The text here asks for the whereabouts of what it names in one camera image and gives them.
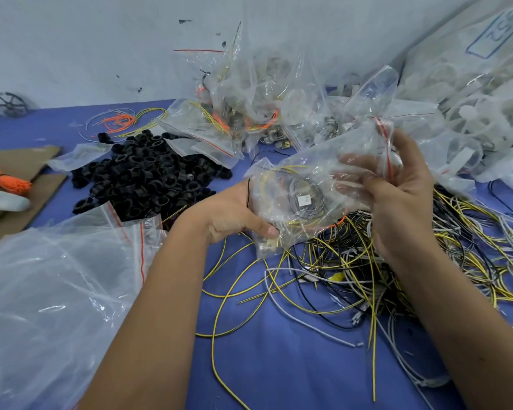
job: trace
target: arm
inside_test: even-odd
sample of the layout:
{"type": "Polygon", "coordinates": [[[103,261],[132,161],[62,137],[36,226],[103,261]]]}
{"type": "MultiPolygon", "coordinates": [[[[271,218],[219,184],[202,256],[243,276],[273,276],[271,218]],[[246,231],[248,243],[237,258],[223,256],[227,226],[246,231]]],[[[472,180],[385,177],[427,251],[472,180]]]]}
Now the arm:
{"type": "Polygon", "coordinates": [[[439,247],[433,179],[417,144],[397,132],[393,184],[363,178],[372,195],[375,248],[397,274],[472,410],[513,410],[513,329],[439,247]]]}
{"type": "Polygon", "coordinates": [[[78,410],[184,409],[208,245],[244,228],[278,234],[246,201],[245,181],[178,218],[78,410]]]}

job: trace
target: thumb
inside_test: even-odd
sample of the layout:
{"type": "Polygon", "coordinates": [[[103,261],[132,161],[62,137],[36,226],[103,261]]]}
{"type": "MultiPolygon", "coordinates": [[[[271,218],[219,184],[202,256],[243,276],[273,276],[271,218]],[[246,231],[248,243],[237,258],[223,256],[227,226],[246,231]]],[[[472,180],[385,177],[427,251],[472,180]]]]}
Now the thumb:
{"type": "Polygon", "coordinates": [[[372,194],[374,200],[377,201],[389,195],[396,187],[388,183],[381,177],[374,174],[366,173],[361,178],[365,189],[372,194]]]}
{"type": "Polygon", "coordinates": [[[275,239],[280,235],[277,228],[266,223],[259,216],[253,214],[253,212],[249,209],[244,211],[242,220],[246,228],[255,232],[256,234],[259,234],[262,237],[275,239]]]}

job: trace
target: pile of wires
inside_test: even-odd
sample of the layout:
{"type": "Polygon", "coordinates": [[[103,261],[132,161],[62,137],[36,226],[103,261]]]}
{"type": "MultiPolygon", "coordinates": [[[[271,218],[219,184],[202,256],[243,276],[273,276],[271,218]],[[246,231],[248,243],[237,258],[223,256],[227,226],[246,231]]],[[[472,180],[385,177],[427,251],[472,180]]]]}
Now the pile of wires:
{"type": "MultiPolygon", "coordinates": [[[[168,112],[164,108],[146,108],[138,113],[135,113],[135,111],[130,108],[109,109],[89,118],[85,123],[85,129],[86,131],[89,131],[90,127],[104,126],[107,129],[106,132],[108,134],[117,134],[114,136],[115,138],[118,138],[117,142],[122,142],[129,136],[136,136],[144,130],[150,130],[157,127],[157,120],[165,119],[167,115],[168,112]],[[161,114],[152,119],[149,123],[133,129],[144,115],[155,111],[161,112],[161,114]]],[[[84,137],[81,132],[78,132],[78,135],[88,142],[98,142],[84,137]]]]}
{"type": "MultiPolygon", "coordinates": [[[[285,251],[276,267],[269,267],[264,261],[263,278],[250,288],[232,293],[234,286],[242,275],[257,262],[256,260],[237,277],[226,295],[203,291],[207,296],[222,298],[223,301],[217,311],[212,334],[198,333],[197,335],[211,338],[214,374],[219,383],[244,408],[248,409],[249,407],[226,386],[217,373],[214,342],[216,337],[231,334],[246,324],[257,313],[267,297],[270,297],[276,307],[290,319],[349,347],[362,346],[362,343],[354,345],[346,342],[293,317],[280,306],[273,293],[275,293],[275,297],[279,293],[279,296],[284,297],[297,309],[318,315],[335,328],[350,331],[360,327],[364,321],[369,321],[368,348],[372,351],[372,395],[375,401],[377,330],[383,331],[399,365],[426,404],[433,408],[426,399],[424,389],[444,386],[450,381],[450,378],[446,374],[440,374],[433,378],[424,377],[407,362],[399,351],[395,337],[398,318],[407,317],[417,325],[419,325],[419,321],[396,275],[374,250],[371,220],[372,215],[362,210],[347,214],[337,224],[327,228],[315,238],[285,251]],[[289,281],[279,284],[277,276],[283,270],[294,272],[294,275],[289,281]],[[340,309],[317,310],[304,291],[305,284],[301,284],[301,282],[313,282],[316,286],[325,287],[331,299],[340,305],[340,309]],[[239,302],[260,300],[246,320],[231,330],[217,333],[217,321],[226,300],[245,294],[263,283],[265,291],[239,302]],[[291,284],[298,287],[306,306],[296,304],[286,295],[284,288],[291,284]],[[338,316],[342,317],[342,320],[335,319],[338,316]]],[[[480,202],[472,203],[460,200],[442,189],[436,189],[434,192],[433,230],[437,241],[451,260],[490,300],[494,308],[504,314],[501,306],[513,304],[513,216],[499,213],[480,202]]],[[[228,259],[223,260],[226,248],[225,240],[222,255],[205,280],[217,273],[239,252],[253,245],[251,239],[247,235],[245,236],[249,242],[228,259]]]]}

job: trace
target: blue tablecloth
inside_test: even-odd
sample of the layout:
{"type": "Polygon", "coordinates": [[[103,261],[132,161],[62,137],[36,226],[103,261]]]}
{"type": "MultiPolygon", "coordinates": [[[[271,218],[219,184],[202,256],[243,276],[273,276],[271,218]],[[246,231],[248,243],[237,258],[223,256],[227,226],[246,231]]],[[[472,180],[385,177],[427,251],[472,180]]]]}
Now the blue tablecloth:
{"type": "MultiPolygon", "coordinates": [[[[26,117],[13,120],[0,117],[0,149],[19,147],[41,147],[60,145],[63,152],[71,151],[83,142],[78,132],[85,132],[85,121],[108,109],[127,106],[135,111],[151,106],[168,107],[172,101],[158,101],[137,104],[86,106],[31,111],[26,117]]],[[[274,153],[265,155],[272,162],[283,156],[274,153]]],[[[247,157],[235,166],[234,176],[229,181],[214,180],[211,188],[221,191],[242,179],[250,165],[247,157]]],[[[498,201],[492,199],[486,187],[479,185],[478,197],[491,207],[506,211],[498,201]]],[[[498,182],[495,192],[513,208],[513,192],[498,182]]],[[[75,190],[70,182],[65,183],[48,205],[31,224],[43,226],[49,221],[59,222],[72,216],[72,206],[85,198],[88,188],[75,190]]],[[[245,245],[245,237],[236,235],[227,241],[226,257],[245,245]]],[[[209,249],[207,270],[217,261],[222,243],[209,249]]],[[[209,278],[204,288],[215,294],[226,294],[239,273],[255,258],[254,248],[250,247],[234,257],[225,267],[209,278]]],[[[276,266],[278,260],[272,260],[276,266]]],[[[288,272],[280,272],[280,280],[289,278],[288,272]]],[[[237,290],[250,287],[262,279],[264,265],[258,262],[236,286],[237,290]]],[[[312,284],[304,284],[310,300],[320,310],[337,309],[328,292],[321,286],[318,290],[312,284]]],[[[217,332],[231,329],[250,315],[259,301],[239,305],[238,300],[265,291],[265,286],[253,289],[226,302],[220,315],[217,332]]],[[[286,293],[301,306],[307,306],[295,285],[290,285],[286,293]]],[[[424,401],[410,380],[398,365],[383,335],[378,332],[376,385],[377,402],[372,402],[372,354],[366,348],[369,323],[351,332],[337,330],[322,321],[320,317],[309,315],[288,304],[276,295],[282,307],[290,314],[328,332],[338,338],[358,343],[365,342],[363,348],[349,348],[335,343],[322,335],[309,330],[281,314],[270,300],[262,305],[256,315],[233,334],[219,337],[215,342],[215,362],[219,376],[227,386],[253,410],[257,409],[425,409],[424,401]]],[[[221,300],[203,295],[198,316],[198,332],[210,334],[214,318],[221,300]]],[[[337,317],[337,322],[348,325],[350,315],[337,317]]],[[[414,367],[425,376],[444,373],[437,352],[427,335],[418,327],[398,322],[397,343],[401,351],[408,351],[414,367]]],[[[440,389],[426,389],[424,393],[435,410],[463,408],[452,383],[440,389]]],[[[188,391],[188,409],[226,410],[238,409],[240,405],[224,390],[214,377],[211,367],[211,341],[197,338],[192,362],[192,376],[188,391]]]]}

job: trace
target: cardboard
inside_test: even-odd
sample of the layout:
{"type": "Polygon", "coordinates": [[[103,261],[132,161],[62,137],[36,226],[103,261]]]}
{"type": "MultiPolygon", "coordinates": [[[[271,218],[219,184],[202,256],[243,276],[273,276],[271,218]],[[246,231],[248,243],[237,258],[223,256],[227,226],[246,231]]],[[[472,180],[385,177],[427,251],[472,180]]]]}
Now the cardboard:
{"type": "Polygon", "coordinates": [[[46,166],[47,161],[60,151],[61,147],[51,145],[42,148],[0,151],[0,172],[22,180],[33,181],[46,166]]]}
{"type": "Polygon", "coordinates": [[[8,234],[23,231],[40,213],[48,200],[55,194],[67,178],[66,174],[44,174],[37,177],[26,197],[30,200],[30,208],[25,212],[0,212],[0,240],[8,234]]]}

